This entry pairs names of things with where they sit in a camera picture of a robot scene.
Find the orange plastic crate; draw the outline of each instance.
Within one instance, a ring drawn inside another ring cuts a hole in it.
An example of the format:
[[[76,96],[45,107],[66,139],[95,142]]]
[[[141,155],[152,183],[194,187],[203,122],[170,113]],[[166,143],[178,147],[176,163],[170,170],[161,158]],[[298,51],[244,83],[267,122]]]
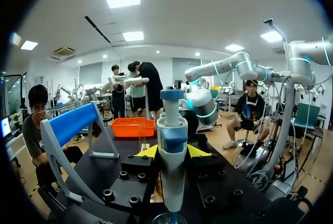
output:
[[[117,118],[111,124],[116,137],[151,137],[155,131],[155,120],[147,120],[145,117]]]

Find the wooden floor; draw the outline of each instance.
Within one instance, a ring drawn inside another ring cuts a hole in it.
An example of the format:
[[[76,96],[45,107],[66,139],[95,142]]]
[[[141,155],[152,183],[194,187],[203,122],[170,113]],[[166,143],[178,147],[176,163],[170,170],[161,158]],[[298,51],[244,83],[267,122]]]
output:
[[[212,144],[212,146],[219,151],[223,156],[225,156],[229,162],[233,163],[235,157],[240,151],[240,148],[234,148],[231,150],[223,150],[223,144],[229,141],[229,136],[226,131],[226,123],[230,119],[227,117],[227,113],[221,112],[220,113],[223,117],[218,120],[218,123],[222,124],[222,127],[215,127],[214,131],[206,131],[204,132],[208,138],[208,142]],[[236,133],[236,139],[241,139],[245,137],[245,131],[239,131]],[[249,140],[255,141],[256,135],[253,133],[249,134]],[[12,149],[15,152],[23,145],[23,140],[19,140],[12,145]],[[82,152],[86,152],[88,149],[88,143],[86,140],[80,140],[75,144],[76,146],[80,147]],[[310,140],[305,140],[303,151],[300,155],[299,163],[301,164],[304,160],[306,153],[308,152],[311,145]],[[307,194],[307,198],[311,202],[315,202],[318,195],[322,192],[323,188],[325,187],[325,182],[328,180],[330,173],[332,172],[333,168],[333,133],[331,131],[324,132],[323,143],[319,150],[319,146],[317,151],[310,155],[304,169],[307,172],[302,172],[300,174],[299,180],[296,181],[294,188],[297,189],[299,185],[305,186],[309,192]],[[48,216],[50,209],[47,205],[43,202],[37,191],[33,191],[33,189],[37,185],[37,178],[35,174],[35,168],[31,163],[30,157],[28,155],[27,150],[22,151],[18,155],[19,163],[21,164],[21,168],[19,169],[21,177],[21,182],[25,182],[24,188],[27,192],[27,195],[31,195],[30,197],[33,204],[37,207],[37,209],[41,212],[41,214],[45,217]],[[63,171],[63,178],[67,177],[66,173]]]

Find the yellow triangle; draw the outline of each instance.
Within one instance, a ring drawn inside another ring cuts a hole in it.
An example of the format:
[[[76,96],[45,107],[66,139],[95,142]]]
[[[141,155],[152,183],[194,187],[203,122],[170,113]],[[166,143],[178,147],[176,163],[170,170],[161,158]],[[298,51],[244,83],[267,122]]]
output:
[[[209,155],[212,155],[212,153],[206,153],[202,150],[199,150],[197,149],[196,147],[193,147],[192,145],[187,145],[187,149],[188,149],[188,152],[189,152],[189,155],[191,157],[195,157],[195,156],[199,156],[199,155],[202,155],[202,156],[209,156]]]
[[[146,155],[148,157],[155,157],[156,151],[157,151],[157,145],[154,145],[154,146],[150,147],[149,149],[144,150],[144,151],[140,152],[139,154],[136,154],[135,156]]]

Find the black workbench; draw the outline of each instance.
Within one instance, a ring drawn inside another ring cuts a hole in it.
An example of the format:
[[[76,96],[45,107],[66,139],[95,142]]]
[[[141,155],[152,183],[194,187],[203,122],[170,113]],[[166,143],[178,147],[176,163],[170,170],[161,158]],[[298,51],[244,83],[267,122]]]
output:
[[[111,136],[114,137],[112,130],[109,130]],[[147,138],[147,143],[150,146],[157,144],[157,138]],[[103,190],[109,189],[115,179],[118,177],[119,171],[121,170],[120,161],[122,157],[127,154],[135,154],[139,151],[139,143],[138,140],[120,140],[114,138],[114,145],[117,147],[120,153],[119,160],[112,159],[101,159],[94,158],[89,156],[89,152],[86,152],[81,160],[75,166],[76,172],[80,175],[82,180],[88,185],[88,187],[100,198],[102,198]],[[105,138],[100,135],[96,142],[94,143],[94,150],[97,152],[108,152],[110,147],[108,143],[105,141]],[[205,150],[206,152],[212,152],[218,154],[223,161],[225,162],[224,170],[228,176],[228,180],[232,183],[236,188],[242,189],[243,198],[241,203],[234,208],[228,209],[213,219],[211,221],[207,220],[200,212],[202,209],[202,205],[199,199],[199,196],[190,186],[188,178],[185,180],[185,190],[184,190],[184,198],[183,198],[183,206],[180,211],[180,215],[182,215],[188,224],[193,223],[242,223],[246,219],[248,219],[249,215],[259,210],[260,208],[266,206],[270,203],[270,200],[266,198],[266,196],[256,189],[246,178],[242,175],[238,170],[236,170],[224,157],[222,157],[214,148],[207,145]],[[69,189],[77,194],[82,195],[80,190],[75,187],[71,178],[68,178],[66,181]],[[60,192],[57,196],[57,200],[62,203],[64,206],[68,206],[68,203],[65,195]],[[151,223],[153,218],[160,213],[168,212],[166,207],[161,203],[151,203],[149,207],[148,218],[145,223]],[[86,211],[90,211],[94,215],[99,215],[101,218],[107,218],[105,215],[108,212],[108,207],[96,204],[91,201],[85,201],[84,205],[82,205],[83,209]]]

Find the glasses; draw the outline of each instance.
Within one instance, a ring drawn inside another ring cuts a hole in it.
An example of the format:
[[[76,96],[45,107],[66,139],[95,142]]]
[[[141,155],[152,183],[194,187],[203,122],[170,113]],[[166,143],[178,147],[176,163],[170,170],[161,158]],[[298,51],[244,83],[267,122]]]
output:
[[[46,106],[41,106],[41,107],[34,106],[32,108],[32,110],[33,110],[33,113],[35,113],[35,114],[44,113],[44,112],[46,112]]]

